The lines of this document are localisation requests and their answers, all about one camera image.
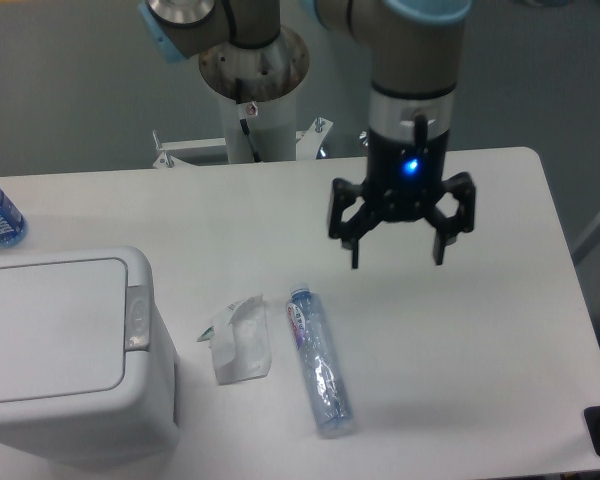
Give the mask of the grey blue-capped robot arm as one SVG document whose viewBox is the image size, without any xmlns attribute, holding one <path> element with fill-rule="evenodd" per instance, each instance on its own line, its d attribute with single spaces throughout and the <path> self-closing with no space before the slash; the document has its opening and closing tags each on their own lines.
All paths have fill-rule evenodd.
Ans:
<svg viewBox="0 0 600 480">
<path fill-rule="evenodd" d="M 467 1 L 308 1 L 324 28 L 371 53 L 367 170 L 331 187 L 328 235 L 352 255 L 381 223 L 427 221 L 433 258 L 475 224 L 475 185 L 443 174 Z M 293 97 L 308 48 L 277 1 L 143 1 L 139 14 L 170 62 L 196 58 L 222 110 L 228 159 L 296 158 Z"/>
</svg>

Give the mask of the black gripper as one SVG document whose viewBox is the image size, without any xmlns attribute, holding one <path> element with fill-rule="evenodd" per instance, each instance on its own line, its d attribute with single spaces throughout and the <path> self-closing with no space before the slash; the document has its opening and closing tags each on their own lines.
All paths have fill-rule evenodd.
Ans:
<svg viewBox="0 0 600 480">
<path fill-rule="evenodd" d="M 381 222 L 425 219 L 435 230 L 432 257 L 444 261 L 446 247 L 475 227 L 476 186 L 468 172 L 442 180 L 449 134 L 422 147 L 395 141 L 371 130 L 366 178 L 359 184 L 335 178 L 327 215 L 328 237 L 351 252 L 351 268 L 359 268 L 360 240 Z M 447 217 L 437 206 L 449 194 L 457 202 Z"/>
</svg>

